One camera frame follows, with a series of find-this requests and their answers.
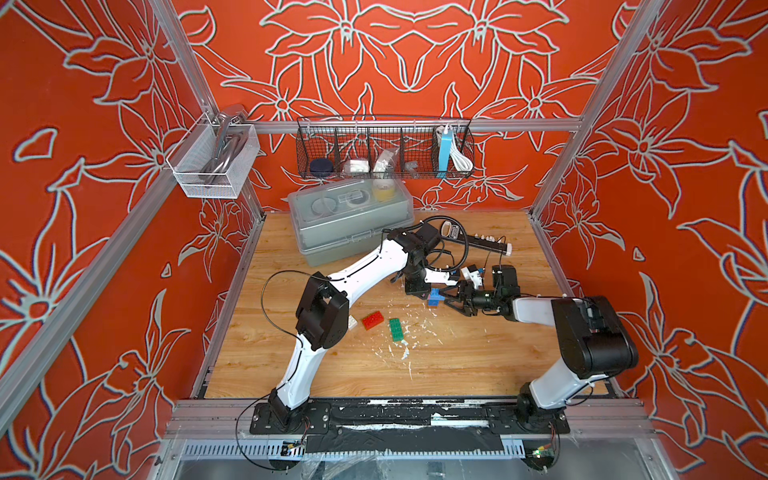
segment green lego brick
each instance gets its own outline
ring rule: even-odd
[[[389,319],[389,331],[392,332],[392,341],[399,342],[403,339],[400,319]]]

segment metal bracket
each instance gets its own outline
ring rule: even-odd
[[[550,429],[536,429],[530,431],[523,429],[518,422],[518,417],[515,414],[516,404],[499,404],[486,407],[486,415],[488,416],[488,426],[491,428],[491,433],[499,435],[517,435],[520,433],[528,434],[549,434]],[[554,418],[555,431],[561,435],[567,435],[571,433],[571,427],[568,425],[568,420],[565,418],[565,414],[559,414]]]
[[[311,402],[306,405],[303,416],[309,420],[307,435],[323,435],[328,433],[330,403]],[[273,435],[279,433],[304,433],[304,423],[300,423],[295,432],[281,432],[280,421],[272,414],[268,403],[260,403],[253,411],[250,423],[252,435]]]

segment basket divider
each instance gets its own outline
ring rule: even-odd
[[[304,161],[301,162],[302,168],[300,168],[299,171],[299,175],[301,175],[302,178],[306,178],[307,174],[310,172],[310,153],[306,151],[306,142],[304,141],[305,131],[308,132],[308,129],[302,129],[301,124],[299,124],[299,140],[301,143],[302,152],[304,153]]]
[[[402,127],[400,127],[400,173],[406,171],[406,141],[405,135],[403,135]]]
[[[341,153],[339,150],[339,128],[333,128],[333,171],[336,175],[329,175],[330,177],[338,177],[341,172]]]
[[[371,127],[366,128],[366,147],[368,152],[368,172],[373,172],[373,152],[371,151]]]

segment aluminum frame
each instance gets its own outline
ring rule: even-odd
[[[538,240],[539,246],[541,246],[541,251],[544,252],[544,257],[547,259],[547,263],[549,263],[549,268],[552,270],[552,275],[554,275],[554,281],[558,283],[560,291],[568,296],[574,296],[571,284],[568,282],[568,278],[565,276],[565,272],[560,266],[560,261],[552,250],[552,245],[549,243],[549,239],[544,232],[544,228],[541,226],[541,222],[531,214],[528,215],[528,220],[531,222],[533,233],[536,235],[536,240]]]
[[[195,378],[192,393],[190,394],[190,397],[192,398],[201,398],[205,396],[204,389],[207,388],[208,382],[210,381],[210,375],[213,372],[213,367],[216,365],[216,360],[219,357],[221,345],[224,342],[224,337],[227,335],[227,330],[230,327],[232,315],[235,312],[235,306],[240,298],[240,291],[243,289],[243,284],[245,283],[245,278],[250,268],[250,262],[253,259],[253,253],[256,251],[256,245],[264,226],[264,210],[261,208],[259,199],[256,197],[256,193],[253,191],[253,186],[249,181],[246,181],[243,186],[241,195],[245,197],[248,206],[257,219],[257,223],[253,225],[250,235],[248,236],[248,241],[243,247],[243,253],[240,255],[240,262],[237,264],[237,270],[235,270],[232,277],[232,283],[230,283],[230,288],[227,291],[227,299],[224,300],[224,305],[219,313],[219,319],[216,322],[214,334],[210,338],[208,351],[203,358],[200,371]]]
[[[176,55],[184,77],[187,79],[195,99],[197,99],[197,104],[200,105],[200,109],[208,117],[208,120],[214,121],[214,118],[219,114],[216,98],[205,79],[205,75],[203,75],[200,64],[197,63],[192,45],[187,40],[187,34],[181,27],[176,8],[170,0],[149,0],[149,2],[157,23],[163,29],[170,49]]]
[[[508,402],[514,397],[473,398],[481,402]],[[151,480],[171,480],[177,472],[188,445],[229,445],[234,437],[235,418],[251,399],[183,400],[174,408],[163,440],[160,458],[150,473]],[[653,424],[638,399],[590,399],[565,410],[573,440],[580,439],[633,439],[642,455],[643,463],[653,480],[677,480],[677,475],[661,447]],[[240,431],[250,424],[248,412],[240,420]],[[248,435],[241,443],[267,445],[276,439],[298,439],[300,435]],[[546,439],[548,435],[500,435],[505,448],[521,440]],[[425,452],[422,456],[431,455]]]
[[[455,118],[446,118],[450,122]],[[297,121],[247,121],[252,124],[259,134],[295,134],[299,129]],[[429,120],[414,118],[412,121],[337,121],[325,120],[322,122],[328,127],[387,127],[399,125],[435,125],[439,123],[439,117]],[[578,131],[581,128],[582,121],[578,118],[542,118],[531,120],[520,120],[515,118],[504,120],[491,120],[486,118],[473,118],[472,131],[474,133],[493,133],[497,131]]]
[[[187,138],[189,141],[182,143],[174,156],[184,156],[203,130],[202,126],[197,125]],[[46,319],[21,355],[0,377],[0,435],[5,434],[18,412],[38,388],[48,368],[67,345],[176,186],[170,169],[161,170],[91,265]]]
[[[619,78],[627,69],[632,55],[640,45],[643,36],[648,32],[651,22],[658,15],[663,3],[664,0],[644,0],[644,2],[641,2],[640,8],[632,15],[632,20],[616,47],[616,52],[608,62],[608,66],[605,68],[598,86],[595,87],[592,95],[589,97],[584,113],[581,115],[580,128],[568,139],[562,153],[554,162],[552,169],[550,169],[547,181],[541,187],[533,202],[531,213],[535,218],[541,217],[541,213],[552,198],[555,188],[560,184],[560,180],[568,169],[568,165],[571,164],[581,149],[582,144],[588,139]]]

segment wooden table surface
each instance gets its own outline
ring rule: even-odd
[[[506,235],[513,251],[502,262],[517,269],[524,293],[561,293],[524,212],[448,215],[470,234]],[[462,255],[463,246],[448,243],[448,248],[457,260]],[[467,264],[482,267],[486,255],[470,249]],[[295,339],[273,328],[261,313],[260,293],[269,275],[285,269],[328,275],[362,256],[308,266],[296,247],[290,216],[268,214],[206,398],[261,397],[282,379]],[[488,270],[496,263],[498,255],[492,254]],[[306,281],[306,276],[284,273],[266,289],[267,313],[290,332],[295,332],[296,306]],[[490,285],[489,272],[486,286]],[[407,345],[392,341],[386,321],[369,331],[358,325],[326,354],[312,384],[313,396],[515,395],[560,355],[551,327],[509,322],[499,316],[466,317],[442,303],[427,308],[425,301],[405,295],[402,281],[380,282],[352,306],[350,314],[360,321],[377,310],[385,319],[400,318]],[[604,392],[604,387],[596,392]]]

